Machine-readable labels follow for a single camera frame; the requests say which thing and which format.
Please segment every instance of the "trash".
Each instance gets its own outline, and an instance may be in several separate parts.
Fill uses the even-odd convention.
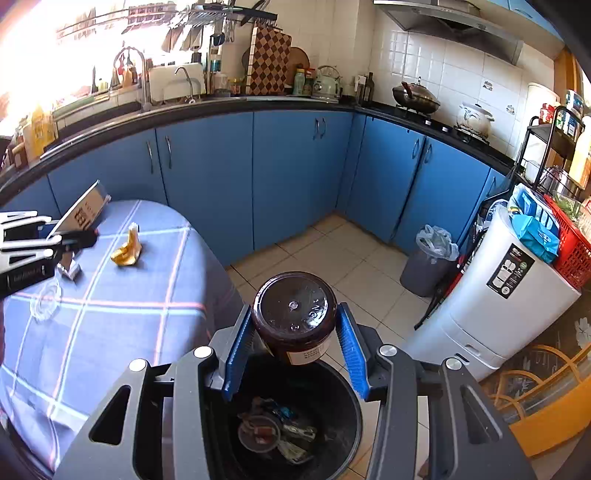
[[[454,261],[459,255],[457,245],[452,243],[451,234],[438,226],[425,225],[417,233],[417,245],[430,257]]]
[[[277,447],[280,454],[293,465],[307,462],[317,429],[302,412],[278,404],[272,398],[254,397],[251,410],[238,417],[238,438],[251,452],[267,454]]]

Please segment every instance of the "white appliance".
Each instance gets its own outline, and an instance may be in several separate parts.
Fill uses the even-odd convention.
[[[531,265],[506,259],[512,245]],[[580,295],[517,239],[507,210],[498,208],[466,273],[404,350],[434,364],[456,357],[482,380],[554,323]]]
[[[187,70],[193,85],[193,94],[197,96],[205,93],[203,66],[200,63],[154,67],[150,69],[150,98],[153,103],[191,95],[191,88],[184,72],[181,70],[174,74],[179,67]]]

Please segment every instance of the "tiled floor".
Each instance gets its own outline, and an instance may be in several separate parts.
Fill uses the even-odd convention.
[[[299,270],[318,275],[347,302],[357,323],[374,327],[384,342],[403,346],[423,316],[428,300],[400,284],[407,256],[338,215],[278,245],[256,252],[229,267],[228,274],[244,301],[273,275]],[[349,378],[335,337],[323,359]],[[378,421],[378,402],[360,402],[363,415],[361,445],[340,480],[359,480],[367,474]],[[418,399],[417,469],[428,456],[429,423],[426,397]]]

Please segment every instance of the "label sticker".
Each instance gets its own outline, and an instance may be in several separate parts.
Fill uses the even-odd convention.
[[[518,246],[511,244],[487,285],[501,297],[508,299],[519,282],[530,271],[535,259]]]
[[[292,365],[305,365],[310,364],[314,360],[318,360],[322,355],[329,349],[330,338],[327,338],[320,345],[316,345],[310,350],[305,352],[287,352],[287,356],[290,359]]]

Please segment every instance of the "blue bag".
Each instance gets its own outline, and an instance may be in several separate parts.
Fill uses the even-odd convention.
[[[558,237],[540,221],[530,215],[514,215],[511,218],[513,230],[521,243],[529,248],[538,258],[552,263],[558,255]]]

